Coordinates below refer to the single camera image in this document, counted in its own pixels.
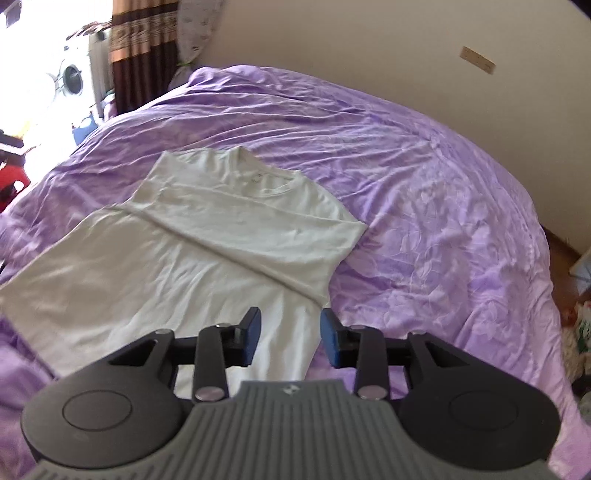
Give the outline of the white patterned pillow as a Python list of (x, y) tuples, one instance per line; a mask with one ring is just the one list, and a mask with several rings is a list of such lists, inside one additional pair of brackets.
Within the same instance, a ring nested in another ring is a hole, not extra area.
[(224, 0), (181, 0), (177, 10), (177, 68), (168, 90), (183, 85), (197, 69), (221, 17)]

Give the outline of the red plastic stool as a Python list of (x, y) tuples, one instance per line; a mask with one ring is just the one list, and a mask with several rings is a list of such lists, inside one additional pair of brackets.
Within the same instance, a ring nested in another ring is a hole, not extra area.
[(3, 163), (0, 169), (0, 212), (29, 185), (31, 181), (22, 166)]

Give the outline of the brown patterned curtain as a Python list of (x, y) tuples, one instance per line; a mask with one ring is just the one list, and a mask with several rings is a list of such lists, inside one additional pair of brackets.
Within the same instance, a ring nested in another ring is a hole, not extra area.
[(177, 10), (173, 0), (112, 2), (110, 66), (119, 114), (167, 91), (177, 65)]

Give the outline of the beige wall socket plate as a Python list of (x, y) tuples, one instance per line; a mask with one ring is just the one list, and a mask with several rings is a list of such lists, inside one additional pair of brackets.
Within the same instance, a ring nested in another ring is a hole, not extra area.
[(489, 75), (492, 75), (496, 68), (496, 64), (492, 60), (467, 46), (462, 48), (460, 57)]

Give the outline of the white washing machine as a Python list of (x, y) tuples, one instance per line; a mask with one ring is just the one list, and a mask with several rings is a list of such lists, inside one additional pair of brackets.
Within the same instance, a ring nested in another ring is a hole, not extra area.
[(70, 122), (76, 123), (89, 111), (103, 119), (104, 99), (113, 89), (108, 32), (72, 36), (58, 53), (49, 77), (53, 97), (65, 101)]

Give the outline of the purple floral bed cover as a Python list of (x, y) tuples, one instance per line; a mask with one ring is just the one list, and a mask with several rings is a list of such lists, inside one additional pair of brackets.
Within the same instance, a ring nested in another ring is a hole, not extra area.
[(411, 109), (276, 68), (202, 68), (118, 116), (1, 216), (10, 279), (91, 212), (125, 201), (160, 153), (242, 146), (301, 171), (367, 232), (331, 283), (339, 317), (430, 331), (556, 403), (551, 468), (590, 470), (590, 429), (561, 353), (550, 251), (525, 188), (486, 152)]

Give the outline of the white Nevada print t-shirt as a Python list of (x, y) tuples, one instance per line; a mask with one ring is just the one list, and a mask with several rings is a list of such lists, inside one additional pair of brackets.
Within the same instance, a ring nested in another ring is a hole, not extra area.
[(329, 281), (365, 232), (331, 193), (242, 147), (163, 153), (1, 289), (1, 312), (61, 376), (158, 329), (193, 336), (262, 312), (245, 380), (293, 381), (320, 343)]

